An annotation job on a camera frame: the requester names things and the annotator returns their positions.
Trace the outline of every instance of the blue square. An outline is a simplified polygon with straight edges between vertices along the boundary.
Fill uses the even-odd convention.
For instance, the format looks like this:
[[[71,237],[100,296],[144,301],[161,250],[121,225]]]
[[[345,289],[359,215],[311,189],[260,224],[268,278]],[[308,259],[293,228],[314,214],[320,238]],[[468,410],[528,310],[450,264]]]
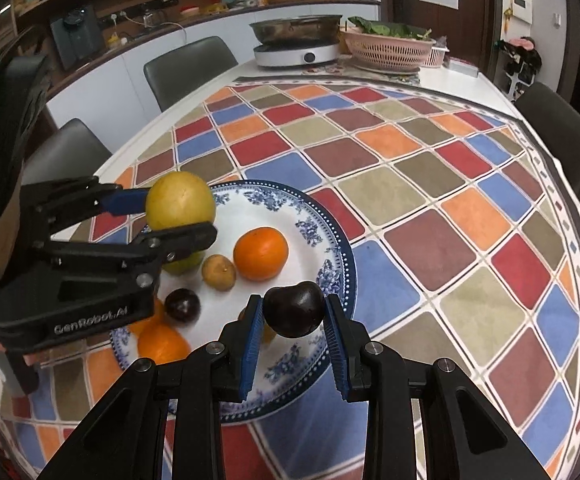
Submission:
[[[28,398],[32,405],[34,418],[38,420],[56,420],[54,405],[52,404],[52,378],[49,368],[39,370],[39,388]]]
[[[214,130],[207,132],[206,134],[192,137],[192,139],[186,140],[185,142],[181,142],[177,146],[177,158],[179,159],[179,164],[195,156],[212,151],[220,145],[221,140]]]
[[[101,238],[99,244],[126,244],[128,242],[128,228],[124,227],[115,231],[111,235],[107,235],[105,238]]]
[[[246,170],[246,178],[271,180],[304,191],[321,183],[321,177],[298,153],[289,153]]]
[[[316,97],[305,101],[309,107],[314,108],[320,112],[325,110],[337,110],[341,108],[350,108],[353,104],[347,99],[343,99],[338,95],[324,95],[323,97]]]
[[[490,123],[492,124],[492,126],[504,126],[505,123],[502,123],[501,121],[497,121],[496,119],[493,119],[492,117],[489,117],[487,115],[483,115],[483,114],[477,114],[481,119],[483,119],[484,121],[486,121],[486,123]]]
[[[214,112],[212,114],[212,119],[214,119],[214,122],[217,123],[218,126],[221,126],[221,124],[230,123],[231,121],[236,121],[237,119],[242,119],[243,117],[247,117],[253,113],[254,110],[252,110],[252,108],[246,104],[242,104]]]
[[[39,437],[36,434],[36,428],[31,424],[15,422],[14,430],[16,431],[18,444],[27,461],[31,466],[37,469],[43,469],[45,467],[45,459],[41,451]]]
[[[161,464],[161,480],[172,480],[172,471],[170,466],[167,465],[165,454],[163,456],[163,463]]]
[[[411,95],[404,94],[402,92],[393,92],[390,90],[381,90],[383,95],[394,97],[395,99],[403,99],[404,97],[412,97]]]
[[[522,437],[526,446],[543,466],[547,465],[559,444],[563,442],[571,420],[572,407],[563,385],[557,383]]]
[[[553,285],[536,318],[552,355],[563,366],[579,335],[579,316],[557,285]]]
[[[530,208],[528,199],[499,173],[481,180],[478,186],[515,222]]]
[[[326,372],[292,404],[257,424],[284,478],[316,476],[363,454],[366,402],[348,403]]]
[[[419,291],[374,240],[353,248],[358,292],[353,318],[372,332],[411,309]]]
[[[505,152],[494,140],[483,134],[468,137],[470,145],[493,164],[502,164],[510,158],[510,154]]]

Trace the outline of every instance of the power outlet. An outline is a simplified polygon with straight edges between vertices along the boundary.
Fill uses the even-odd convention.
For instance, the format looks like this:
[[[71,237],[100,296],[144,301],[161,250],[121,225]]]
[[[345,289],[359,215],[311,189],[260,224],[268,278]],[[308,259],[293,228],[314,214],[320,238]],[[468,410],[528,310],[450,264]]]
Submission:
[[[179,0],[150,0],[149,2],[144,2],[131,7],[125,7],[124,9],[115,10],[106,16],[101,16],[98,20],[98,28],[104,30],[106,28],[114,27],[114,20],[112,19],[112,14],[116,14],[116,23],[124,22],[127,18],[121,16],[121,11],[125,12],[125,15],[134,20],[139,16],[143,16],[145,13],[150,12],[150,10],[167,9],[167,7],[174,7],[179,4]]]

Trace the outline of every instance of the gray chair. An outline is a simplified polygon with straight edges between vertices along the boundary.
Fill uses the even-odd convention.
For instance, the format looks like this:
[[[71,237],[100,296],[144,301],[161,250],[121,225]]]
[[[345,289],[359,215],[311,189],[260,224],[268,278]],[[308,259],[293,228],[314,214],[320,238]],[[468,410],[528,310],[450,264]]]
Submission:
[[[535,82],[519,99],[516,108],[559,159],[568,182],[580,194],[580,115],[560,95]]]
[[[145,63],[143,73],[164,111],[236,65],[237,60],[223,40],[211,36],[154,58]]]
[[[112,156],[80,119],[65,123],[23,164],[23,184],[92,176]]]

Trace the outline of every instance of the metal pot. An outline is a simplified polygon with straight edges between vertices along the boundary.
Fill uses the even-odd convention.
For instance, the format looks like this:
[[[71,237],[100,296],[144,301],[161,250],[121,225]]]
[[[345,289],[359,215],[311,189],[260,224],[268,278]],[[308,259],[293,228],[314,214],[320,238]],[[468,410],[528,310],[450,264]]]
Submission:
[[[315,41],[337,40],[340,14],[324,16],[299,16],[286,20],[268,20],[250,23],[254,35],[262,44],[279,46],[281,44],[297,45]]]

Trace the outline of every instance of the dining table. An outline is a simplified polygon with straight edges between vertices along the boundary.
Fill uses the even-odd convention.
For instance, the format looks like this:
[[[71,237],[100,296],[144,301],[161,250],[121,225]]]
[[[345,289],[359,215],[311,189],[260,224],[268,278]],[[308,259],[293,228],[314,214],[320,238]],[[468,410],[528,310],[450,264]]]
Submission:
[[[580,471],[580,203],[483,74],[251,60],[163,111],[97,175],[145,188],[170,171],[278,182],[321,204],[352,247],[353,319],[372,339],[407,359],[452,359],[551,478]],[[145,224],[102,214],[61,236],[128,243]],[[37,474],[121,373],[105,333],[45,352],[27,397],[0,381],[12,459]],[[165,480],[173,428],[168,420]],[[223,425],[227,479],[360,479],[366,430],[367,403],[344,402],[326,370],[282,408]]]

